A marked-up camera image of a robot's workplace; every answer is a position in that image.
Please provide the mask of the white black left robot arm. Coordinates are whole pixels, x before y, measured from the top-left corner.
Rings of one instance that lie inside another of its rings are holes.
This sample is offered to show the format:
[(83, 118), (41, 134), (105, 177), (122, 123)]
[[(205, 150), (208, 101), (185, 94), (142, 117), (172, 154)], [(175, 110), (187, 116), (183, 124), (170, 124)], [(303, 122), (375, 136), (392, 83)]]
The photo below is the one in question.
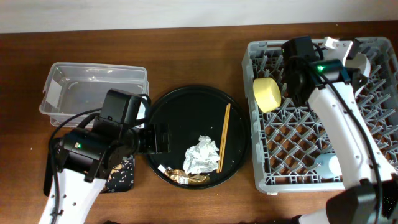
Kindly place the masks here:
[(84, 223), (125, 157), (170, 152), (168, 124), (152, 123), (148, 95), (110, 89), (101, 108), (48, 143), (52, 184), (41, 223)]

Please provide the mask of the grey dishwasher rack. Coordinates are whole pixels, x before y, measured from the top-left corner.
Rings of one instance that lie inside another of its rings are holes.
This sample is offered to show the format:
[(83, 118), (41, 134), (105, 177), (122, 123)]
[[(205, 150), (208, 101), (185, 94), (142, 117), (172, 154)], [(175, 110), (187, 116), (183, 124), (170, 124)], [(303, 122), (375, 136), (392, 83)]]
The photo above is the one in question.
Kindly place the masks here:
[[(360, 38), (360, 52), (371, 64), (367, 85), (356, 97), (378, 148), (397, 167), (397, 57), (389, 39)], [(332, 153), (329, 138), (306, 106), (295, 107), (282, 81), (283, 40), (250, 42), (242, 60), (248, 100), (255, 186), (262, 193), (342, 190), (341, 177), (324, 179), (315, 172), (315, 159)], [(263, 113), (254, 97), (256, 78), (274, 78), (282, 92), (279, 108)]]

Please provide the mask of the gold coffee sachet wrapper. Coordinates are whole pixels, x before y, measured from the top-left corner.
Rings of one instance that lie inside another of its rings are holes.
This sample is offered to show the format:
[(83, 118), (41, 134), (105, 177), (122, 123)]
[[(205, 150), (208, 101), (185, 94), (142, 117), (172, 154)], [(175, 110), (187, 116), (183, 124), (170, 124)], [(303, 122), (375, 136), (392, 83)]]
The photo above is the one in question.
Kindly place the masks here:
[(170, 180), (182, 185), (202, 185), (210, 181), (208, 175), (201, 174), (186, 174), (183, 170), (172, 169), (170, 167), (158, 166), (158, 170), (163, 173)]

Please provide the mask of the round black tray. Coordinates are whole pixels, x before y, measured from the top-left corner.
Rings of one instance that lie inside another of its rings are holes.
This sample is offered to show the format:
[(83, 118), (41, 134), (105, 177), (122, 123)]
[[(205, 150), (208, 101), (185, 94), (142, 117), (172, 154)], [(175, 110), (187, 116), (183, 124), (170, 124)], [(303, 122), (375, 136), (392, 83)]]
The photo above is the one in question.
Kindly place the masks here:
[[(198, 144), (200, 136), (208, 136), (219, 145), (228, 105), (231, 109), (221, 172), (210, 172), (207, 183), (192, 185), (174, 182), (159, 170), (159, 166), (182, 169), (187, 149)], [(205, 85), (184, 86), (157, 100), (151, 113), (153, 123), (169, 126), (170, 152), (148, 155), (146, 159), (151, 169), (169, 184), (190, 190), (208, 189), (226, 182), (244, 164), (251, 148), (249, 121), (227, 93)]]

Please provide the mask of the grey plate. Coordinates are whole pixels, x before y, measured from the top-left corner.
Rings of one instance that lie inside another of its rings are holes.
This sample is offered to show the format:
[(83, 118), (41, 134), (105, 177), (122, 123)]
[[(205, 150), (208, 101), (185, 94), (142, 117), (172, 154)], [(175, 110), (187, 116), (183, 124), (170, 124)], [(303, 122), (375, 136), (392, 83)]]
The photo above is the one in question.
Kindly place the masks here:
[(345, 67), (351, 77), (354, 97), (357, 98), (364, 86), (368, 83), (371, 64), (365, 54), (358, 53), (354, 59), (347, 59)]

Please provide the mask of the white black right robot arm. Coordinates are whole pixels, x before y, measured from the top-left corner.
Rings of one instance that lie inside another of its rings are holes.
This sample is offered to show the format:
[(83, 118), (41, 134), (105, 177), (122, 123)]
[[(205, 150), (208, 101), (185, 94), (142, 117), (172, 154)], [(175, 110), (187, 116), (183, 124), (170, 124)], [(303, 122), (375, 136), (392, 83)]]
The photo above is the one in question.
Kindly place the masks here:
[(295, 106), (308, 104), (338, 158), (345, 191), (324, 209), (292, 223), (389, 223), (397, 221), (397, 173), (374, 142), (356, 104), (370, 74), (358, 39), (311, 37), (282, 44), (284, 79)]

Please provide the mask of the black rectangular tray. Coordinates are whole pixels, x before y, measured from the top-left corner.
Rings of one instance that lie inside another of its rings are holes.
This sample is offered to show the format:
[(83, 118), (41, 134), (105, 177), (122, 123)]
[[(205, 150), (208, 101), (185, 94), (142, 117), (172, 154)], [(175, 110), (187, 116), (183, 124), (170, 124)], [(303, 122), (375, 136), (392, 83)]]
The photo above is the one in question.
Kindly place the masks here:
[[(72, 158), (70, 156), (64, 168), (77, 171), (79, 173), (86, 173), (88, 166), (86, 163), (90, 164), (88, 159), (82, 157), (81, 159), (76, 156)], [(134, 187), (134, 169), (135, 169), (135, 157), (130, 156), (123, 159), (120, 164), (114, 166), (108, 176), (108, 179), (101, 191), (102, 194), (116, 193), (116, 192), (127, 192)], [(52, 163), (51, 163), (51, 153), (48, 153), (47, 164), (45, 171), (45, 179), (43, 185), (43, 193), (45, 196), (49, 196), (50, 189), (52, 186)]]

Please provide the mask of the light blue cup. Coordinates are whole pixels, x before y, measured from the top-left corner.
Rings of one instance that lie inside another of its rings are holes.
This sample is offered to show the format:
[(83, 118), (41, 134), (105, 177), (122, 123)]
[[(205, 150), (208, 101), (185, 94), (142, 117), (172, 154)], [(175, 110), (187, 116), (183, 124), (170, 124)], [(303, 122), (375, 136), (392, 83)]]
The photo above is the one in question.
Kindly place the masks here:
[(339, 177), (342, 174), (336, 154), (320, 154), (314, 161), (315, 172), (324, 179)]

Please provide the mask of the crumpled white paper napkin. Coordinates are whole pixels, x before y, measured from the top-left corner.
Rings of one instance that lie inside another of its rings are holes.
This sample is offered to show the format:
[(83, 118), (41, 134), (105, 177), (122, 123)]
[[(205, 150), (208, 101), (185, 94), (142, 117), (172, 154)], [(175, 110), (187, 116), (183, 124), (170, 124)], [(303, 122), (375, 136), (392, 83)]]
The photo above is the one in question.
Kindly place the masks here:
[(185, 152), (183, 170), (186, 174), (197, 175), (213, 172), (219, 168), (219, 148), (209, 136), (200, 136), (197, 145)]

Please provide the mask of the clear plastic bin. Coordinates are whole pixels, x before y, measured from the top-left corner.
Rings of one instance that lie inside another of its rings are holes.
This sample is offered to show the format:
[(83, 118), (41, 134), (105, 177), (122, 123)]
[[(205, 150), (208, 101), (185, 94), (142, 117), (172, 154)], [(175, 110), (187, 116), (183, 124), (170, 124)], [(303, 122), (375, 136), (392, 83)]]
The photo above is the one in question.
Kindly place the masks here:
[(149, 94), (144, 67), (57, 62), (50, 68), (39, 111), (59, 126), (66, 119), (102, 107), (108, 90)]

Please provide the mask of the peanut shells and rice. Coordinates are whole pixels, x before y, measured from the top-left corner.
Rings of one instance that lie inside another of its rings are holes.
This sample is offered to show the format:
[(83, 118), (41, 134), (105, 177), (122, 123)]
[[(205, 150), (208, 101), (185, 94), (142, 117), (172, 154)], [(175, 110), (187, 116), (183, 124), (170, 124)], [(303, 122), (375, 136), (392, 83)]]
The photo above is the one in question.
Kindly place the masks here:
[(123, 159), (115, 166), (102, 190), (102, 193), (127, 192), (134, 187), (135, 157)]

